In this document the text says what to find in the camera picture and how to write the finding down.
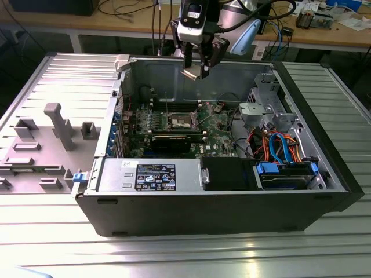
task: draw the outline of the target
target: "table leg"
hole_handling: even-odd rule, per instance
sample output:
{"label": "table leg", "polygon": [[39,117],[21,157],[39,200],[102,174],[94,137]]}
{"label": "table leg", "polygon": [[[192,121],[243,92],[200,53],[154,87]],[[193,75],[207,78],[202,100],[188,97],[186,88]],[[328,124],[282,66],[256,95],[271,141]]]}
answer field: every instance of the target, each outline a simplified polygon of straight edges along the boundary
{"label": "table leg", "polygon": [[1,30],[1,33],[4,34],[5,38],[13,45],[17,45],[19,43],[18,38],[16,36],[17,31],[12,30]]}
{"label": "table leg", "polygon": [[261,61],[270,41],[257,41],[252,60]]}
{"label": "table leg", "polygon": [[83,47],[78,34],[69,34],[72,48],[75,53],[83,53]]}

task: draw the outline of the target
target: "gray plastic part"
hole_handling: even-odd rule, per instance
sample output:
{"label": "gray plastic part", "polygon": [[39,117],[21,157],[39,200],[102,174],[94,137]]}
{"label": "gray plastic part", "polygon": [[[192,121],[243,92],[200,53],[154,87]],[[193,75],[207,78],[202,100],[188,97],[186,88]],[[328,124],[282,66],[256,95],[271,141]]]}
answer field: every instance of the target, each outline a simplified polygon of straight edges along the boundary
{"label": "gray plastic part", "polygon": [[10,168],[4,168],[4,169],[0,169],[0,175],[12,175],[12,176],[14,176],[14,175],[16,175],[16,173],[14,173],[12,171],[12,169],[10,169]]}
{"label": "gray plastic part", "polygon": [[[63,119],[63,121],[64,121],[64,126],[66,127],[66,130],[69,132],[70,136],[73,137],[75,131],[71,126],[70,120],[69,119]],[[52,130],[53,130],[54,135],[56,136],[56,138],[59,138],[59,134],[56,131],[56,129],[52,128]]]}
{"label": "gray plastic part", "polygon": [[49,168],[45,168],[45,173],[48,175],[63,175],[66,172],[63,165],[58,166],[50,166]]}
{"label": "gray plastic part", "polygon": [[70,131],[65,126],[65,122],[60,115],[62,107],[59,103],[47,103],[45,105],[44,113],[50,117],[53,122],[56,133],[59,135],[59,139],[63,144],[66,151],[72,151],[74,143],[72,142]]}
{"label": "gray plastic part", "polygon": [[0,189],[9,189],[12,184],[5,178],[0,178]]}
{"label": "gray plastic part", "polygon": [[[74,150],[66,152],[60,139],[54,136],[52,127],[39,126],[38,130],[31,130],[34,139],[27,143],[39,143],[41,149],[35,151],[18,151],[9,148],[6,156],[2,160],[2,165],[7,158],[32,157],[35,163],[30,166],[8,165],[0,168],[0,177],[5,177],[12,184],[11,190],[2,193],[45,193],[40,187],[39,182],[44,177],[57,177],[63,188],[59,190],[51,189],[53,193],[71,192],[71,184],[64,180],[66,171],[61,174],[48,175],[44,168],[63,165],[64,169],[69,169],[72,173],[89,171],[92,168],[94,152],[97,140],[84,140],[80,127],[75,127],[73,132]],[[20,138],[16,137],[13,145],[23,144]]]}
{"label": "gray plastic part", "polygon": [[39,151],[41,149],[41,145],[38,142],[15,143],[13,149],[15,151]]}
{"label": "gray plastic part", "polygon": [[34,164],[33,158],[7,158],[4,161],[4,164],[9,165],[33,165]]}
{"label": "gray plastic part", "polygon": [[72,180],[73,177],[74,177],[74,175],[71,173],[70,169],[67,169],[66,172],[64,173],[64,176],[63,176],[64,182],[71,189],[74,186],[74,181]]}
{"label": "gray plastic part", "polygon": [[81,125],[81,134],[84,140],[98,139],[97,129],[93,122],[83,122]]}
{"label": "gray plastic part", "polygon": [[35,129],[38,129],[38,127],[35,124],[34,120],[28,118],[20,119],[14,127],[14,130],[18,134],[19,138],[26,141],[29,139],[33,139],[31,130]]}
{"label": "gray plastic part", "polygon": [[41,178],[39,185],[43,189],[55,189],[55,188],[61,189],[62,188],[62,184],[60,183],[58,178]]}

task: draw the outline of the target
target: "desk clutter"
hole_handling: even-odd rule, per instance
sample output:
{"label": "desk clutter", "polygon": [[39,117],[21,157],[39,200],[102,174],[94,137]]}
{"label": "desk clutter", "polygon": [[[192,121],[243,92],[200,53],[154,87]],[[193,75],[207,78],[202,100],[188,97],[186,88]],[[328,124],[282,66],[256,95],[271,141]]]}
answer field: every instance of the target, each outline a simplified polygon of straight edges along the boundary
{"label": "desk clutter", "polygon": [[297,28],[329,29],[334,21],[356,31],[371,28],[371,19],[369,15],[365,15],[361,19],[353,18],[362,4],[365,6],[370,5],[368,1],[327,0],[324,2],[304,0],[303,2],[296,3],[297,6],[293,15],[297,16]]}

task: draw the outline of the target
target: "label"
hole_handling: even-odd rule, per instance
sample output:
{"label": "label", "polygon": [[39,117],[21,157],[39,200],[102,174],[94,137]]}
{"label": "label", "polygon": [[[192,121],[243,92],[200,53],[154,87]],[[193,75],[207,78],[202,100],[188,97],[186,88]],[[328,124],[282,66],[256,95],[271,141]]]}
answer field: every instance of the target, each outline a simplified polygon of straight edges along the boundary
{"label": "label", "polygon": [[17,172],[17,173],[20,173],[20,172],[29,172],[29,173],[33,173],[33,169],[17,169],[17,168],[14,168],[12,169],[13,172]]}
{"label": "label", "polygon": [[121,168],[135,168],[138,165],[138,161],[134,160],[124,160],[121,162]]}
{"label": "label", "polygon": [[135,179],[136,191],[175,191],[175,165],[138,165]]}

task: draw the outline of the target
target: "motherboard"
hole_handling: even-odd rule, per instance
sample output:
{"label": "motherboard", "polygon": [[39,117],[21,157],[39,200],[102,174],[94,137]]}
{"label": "motherboard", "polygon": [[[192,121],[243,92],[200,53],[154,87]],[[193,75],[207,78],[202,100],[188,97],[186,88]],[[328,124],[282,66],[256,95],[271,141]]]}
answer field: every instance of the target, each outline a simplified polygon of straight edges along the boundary
{"label": "motherboard", "polygon": [[210,102],[197,103],[192,108],[195,109],[185,111],[179,105],[166,105],[165,109],[156,109],[156,105],[142,104],[135,111],[125,111],[120,143],[124,157],[237,156],[229,130],[230,111]]}

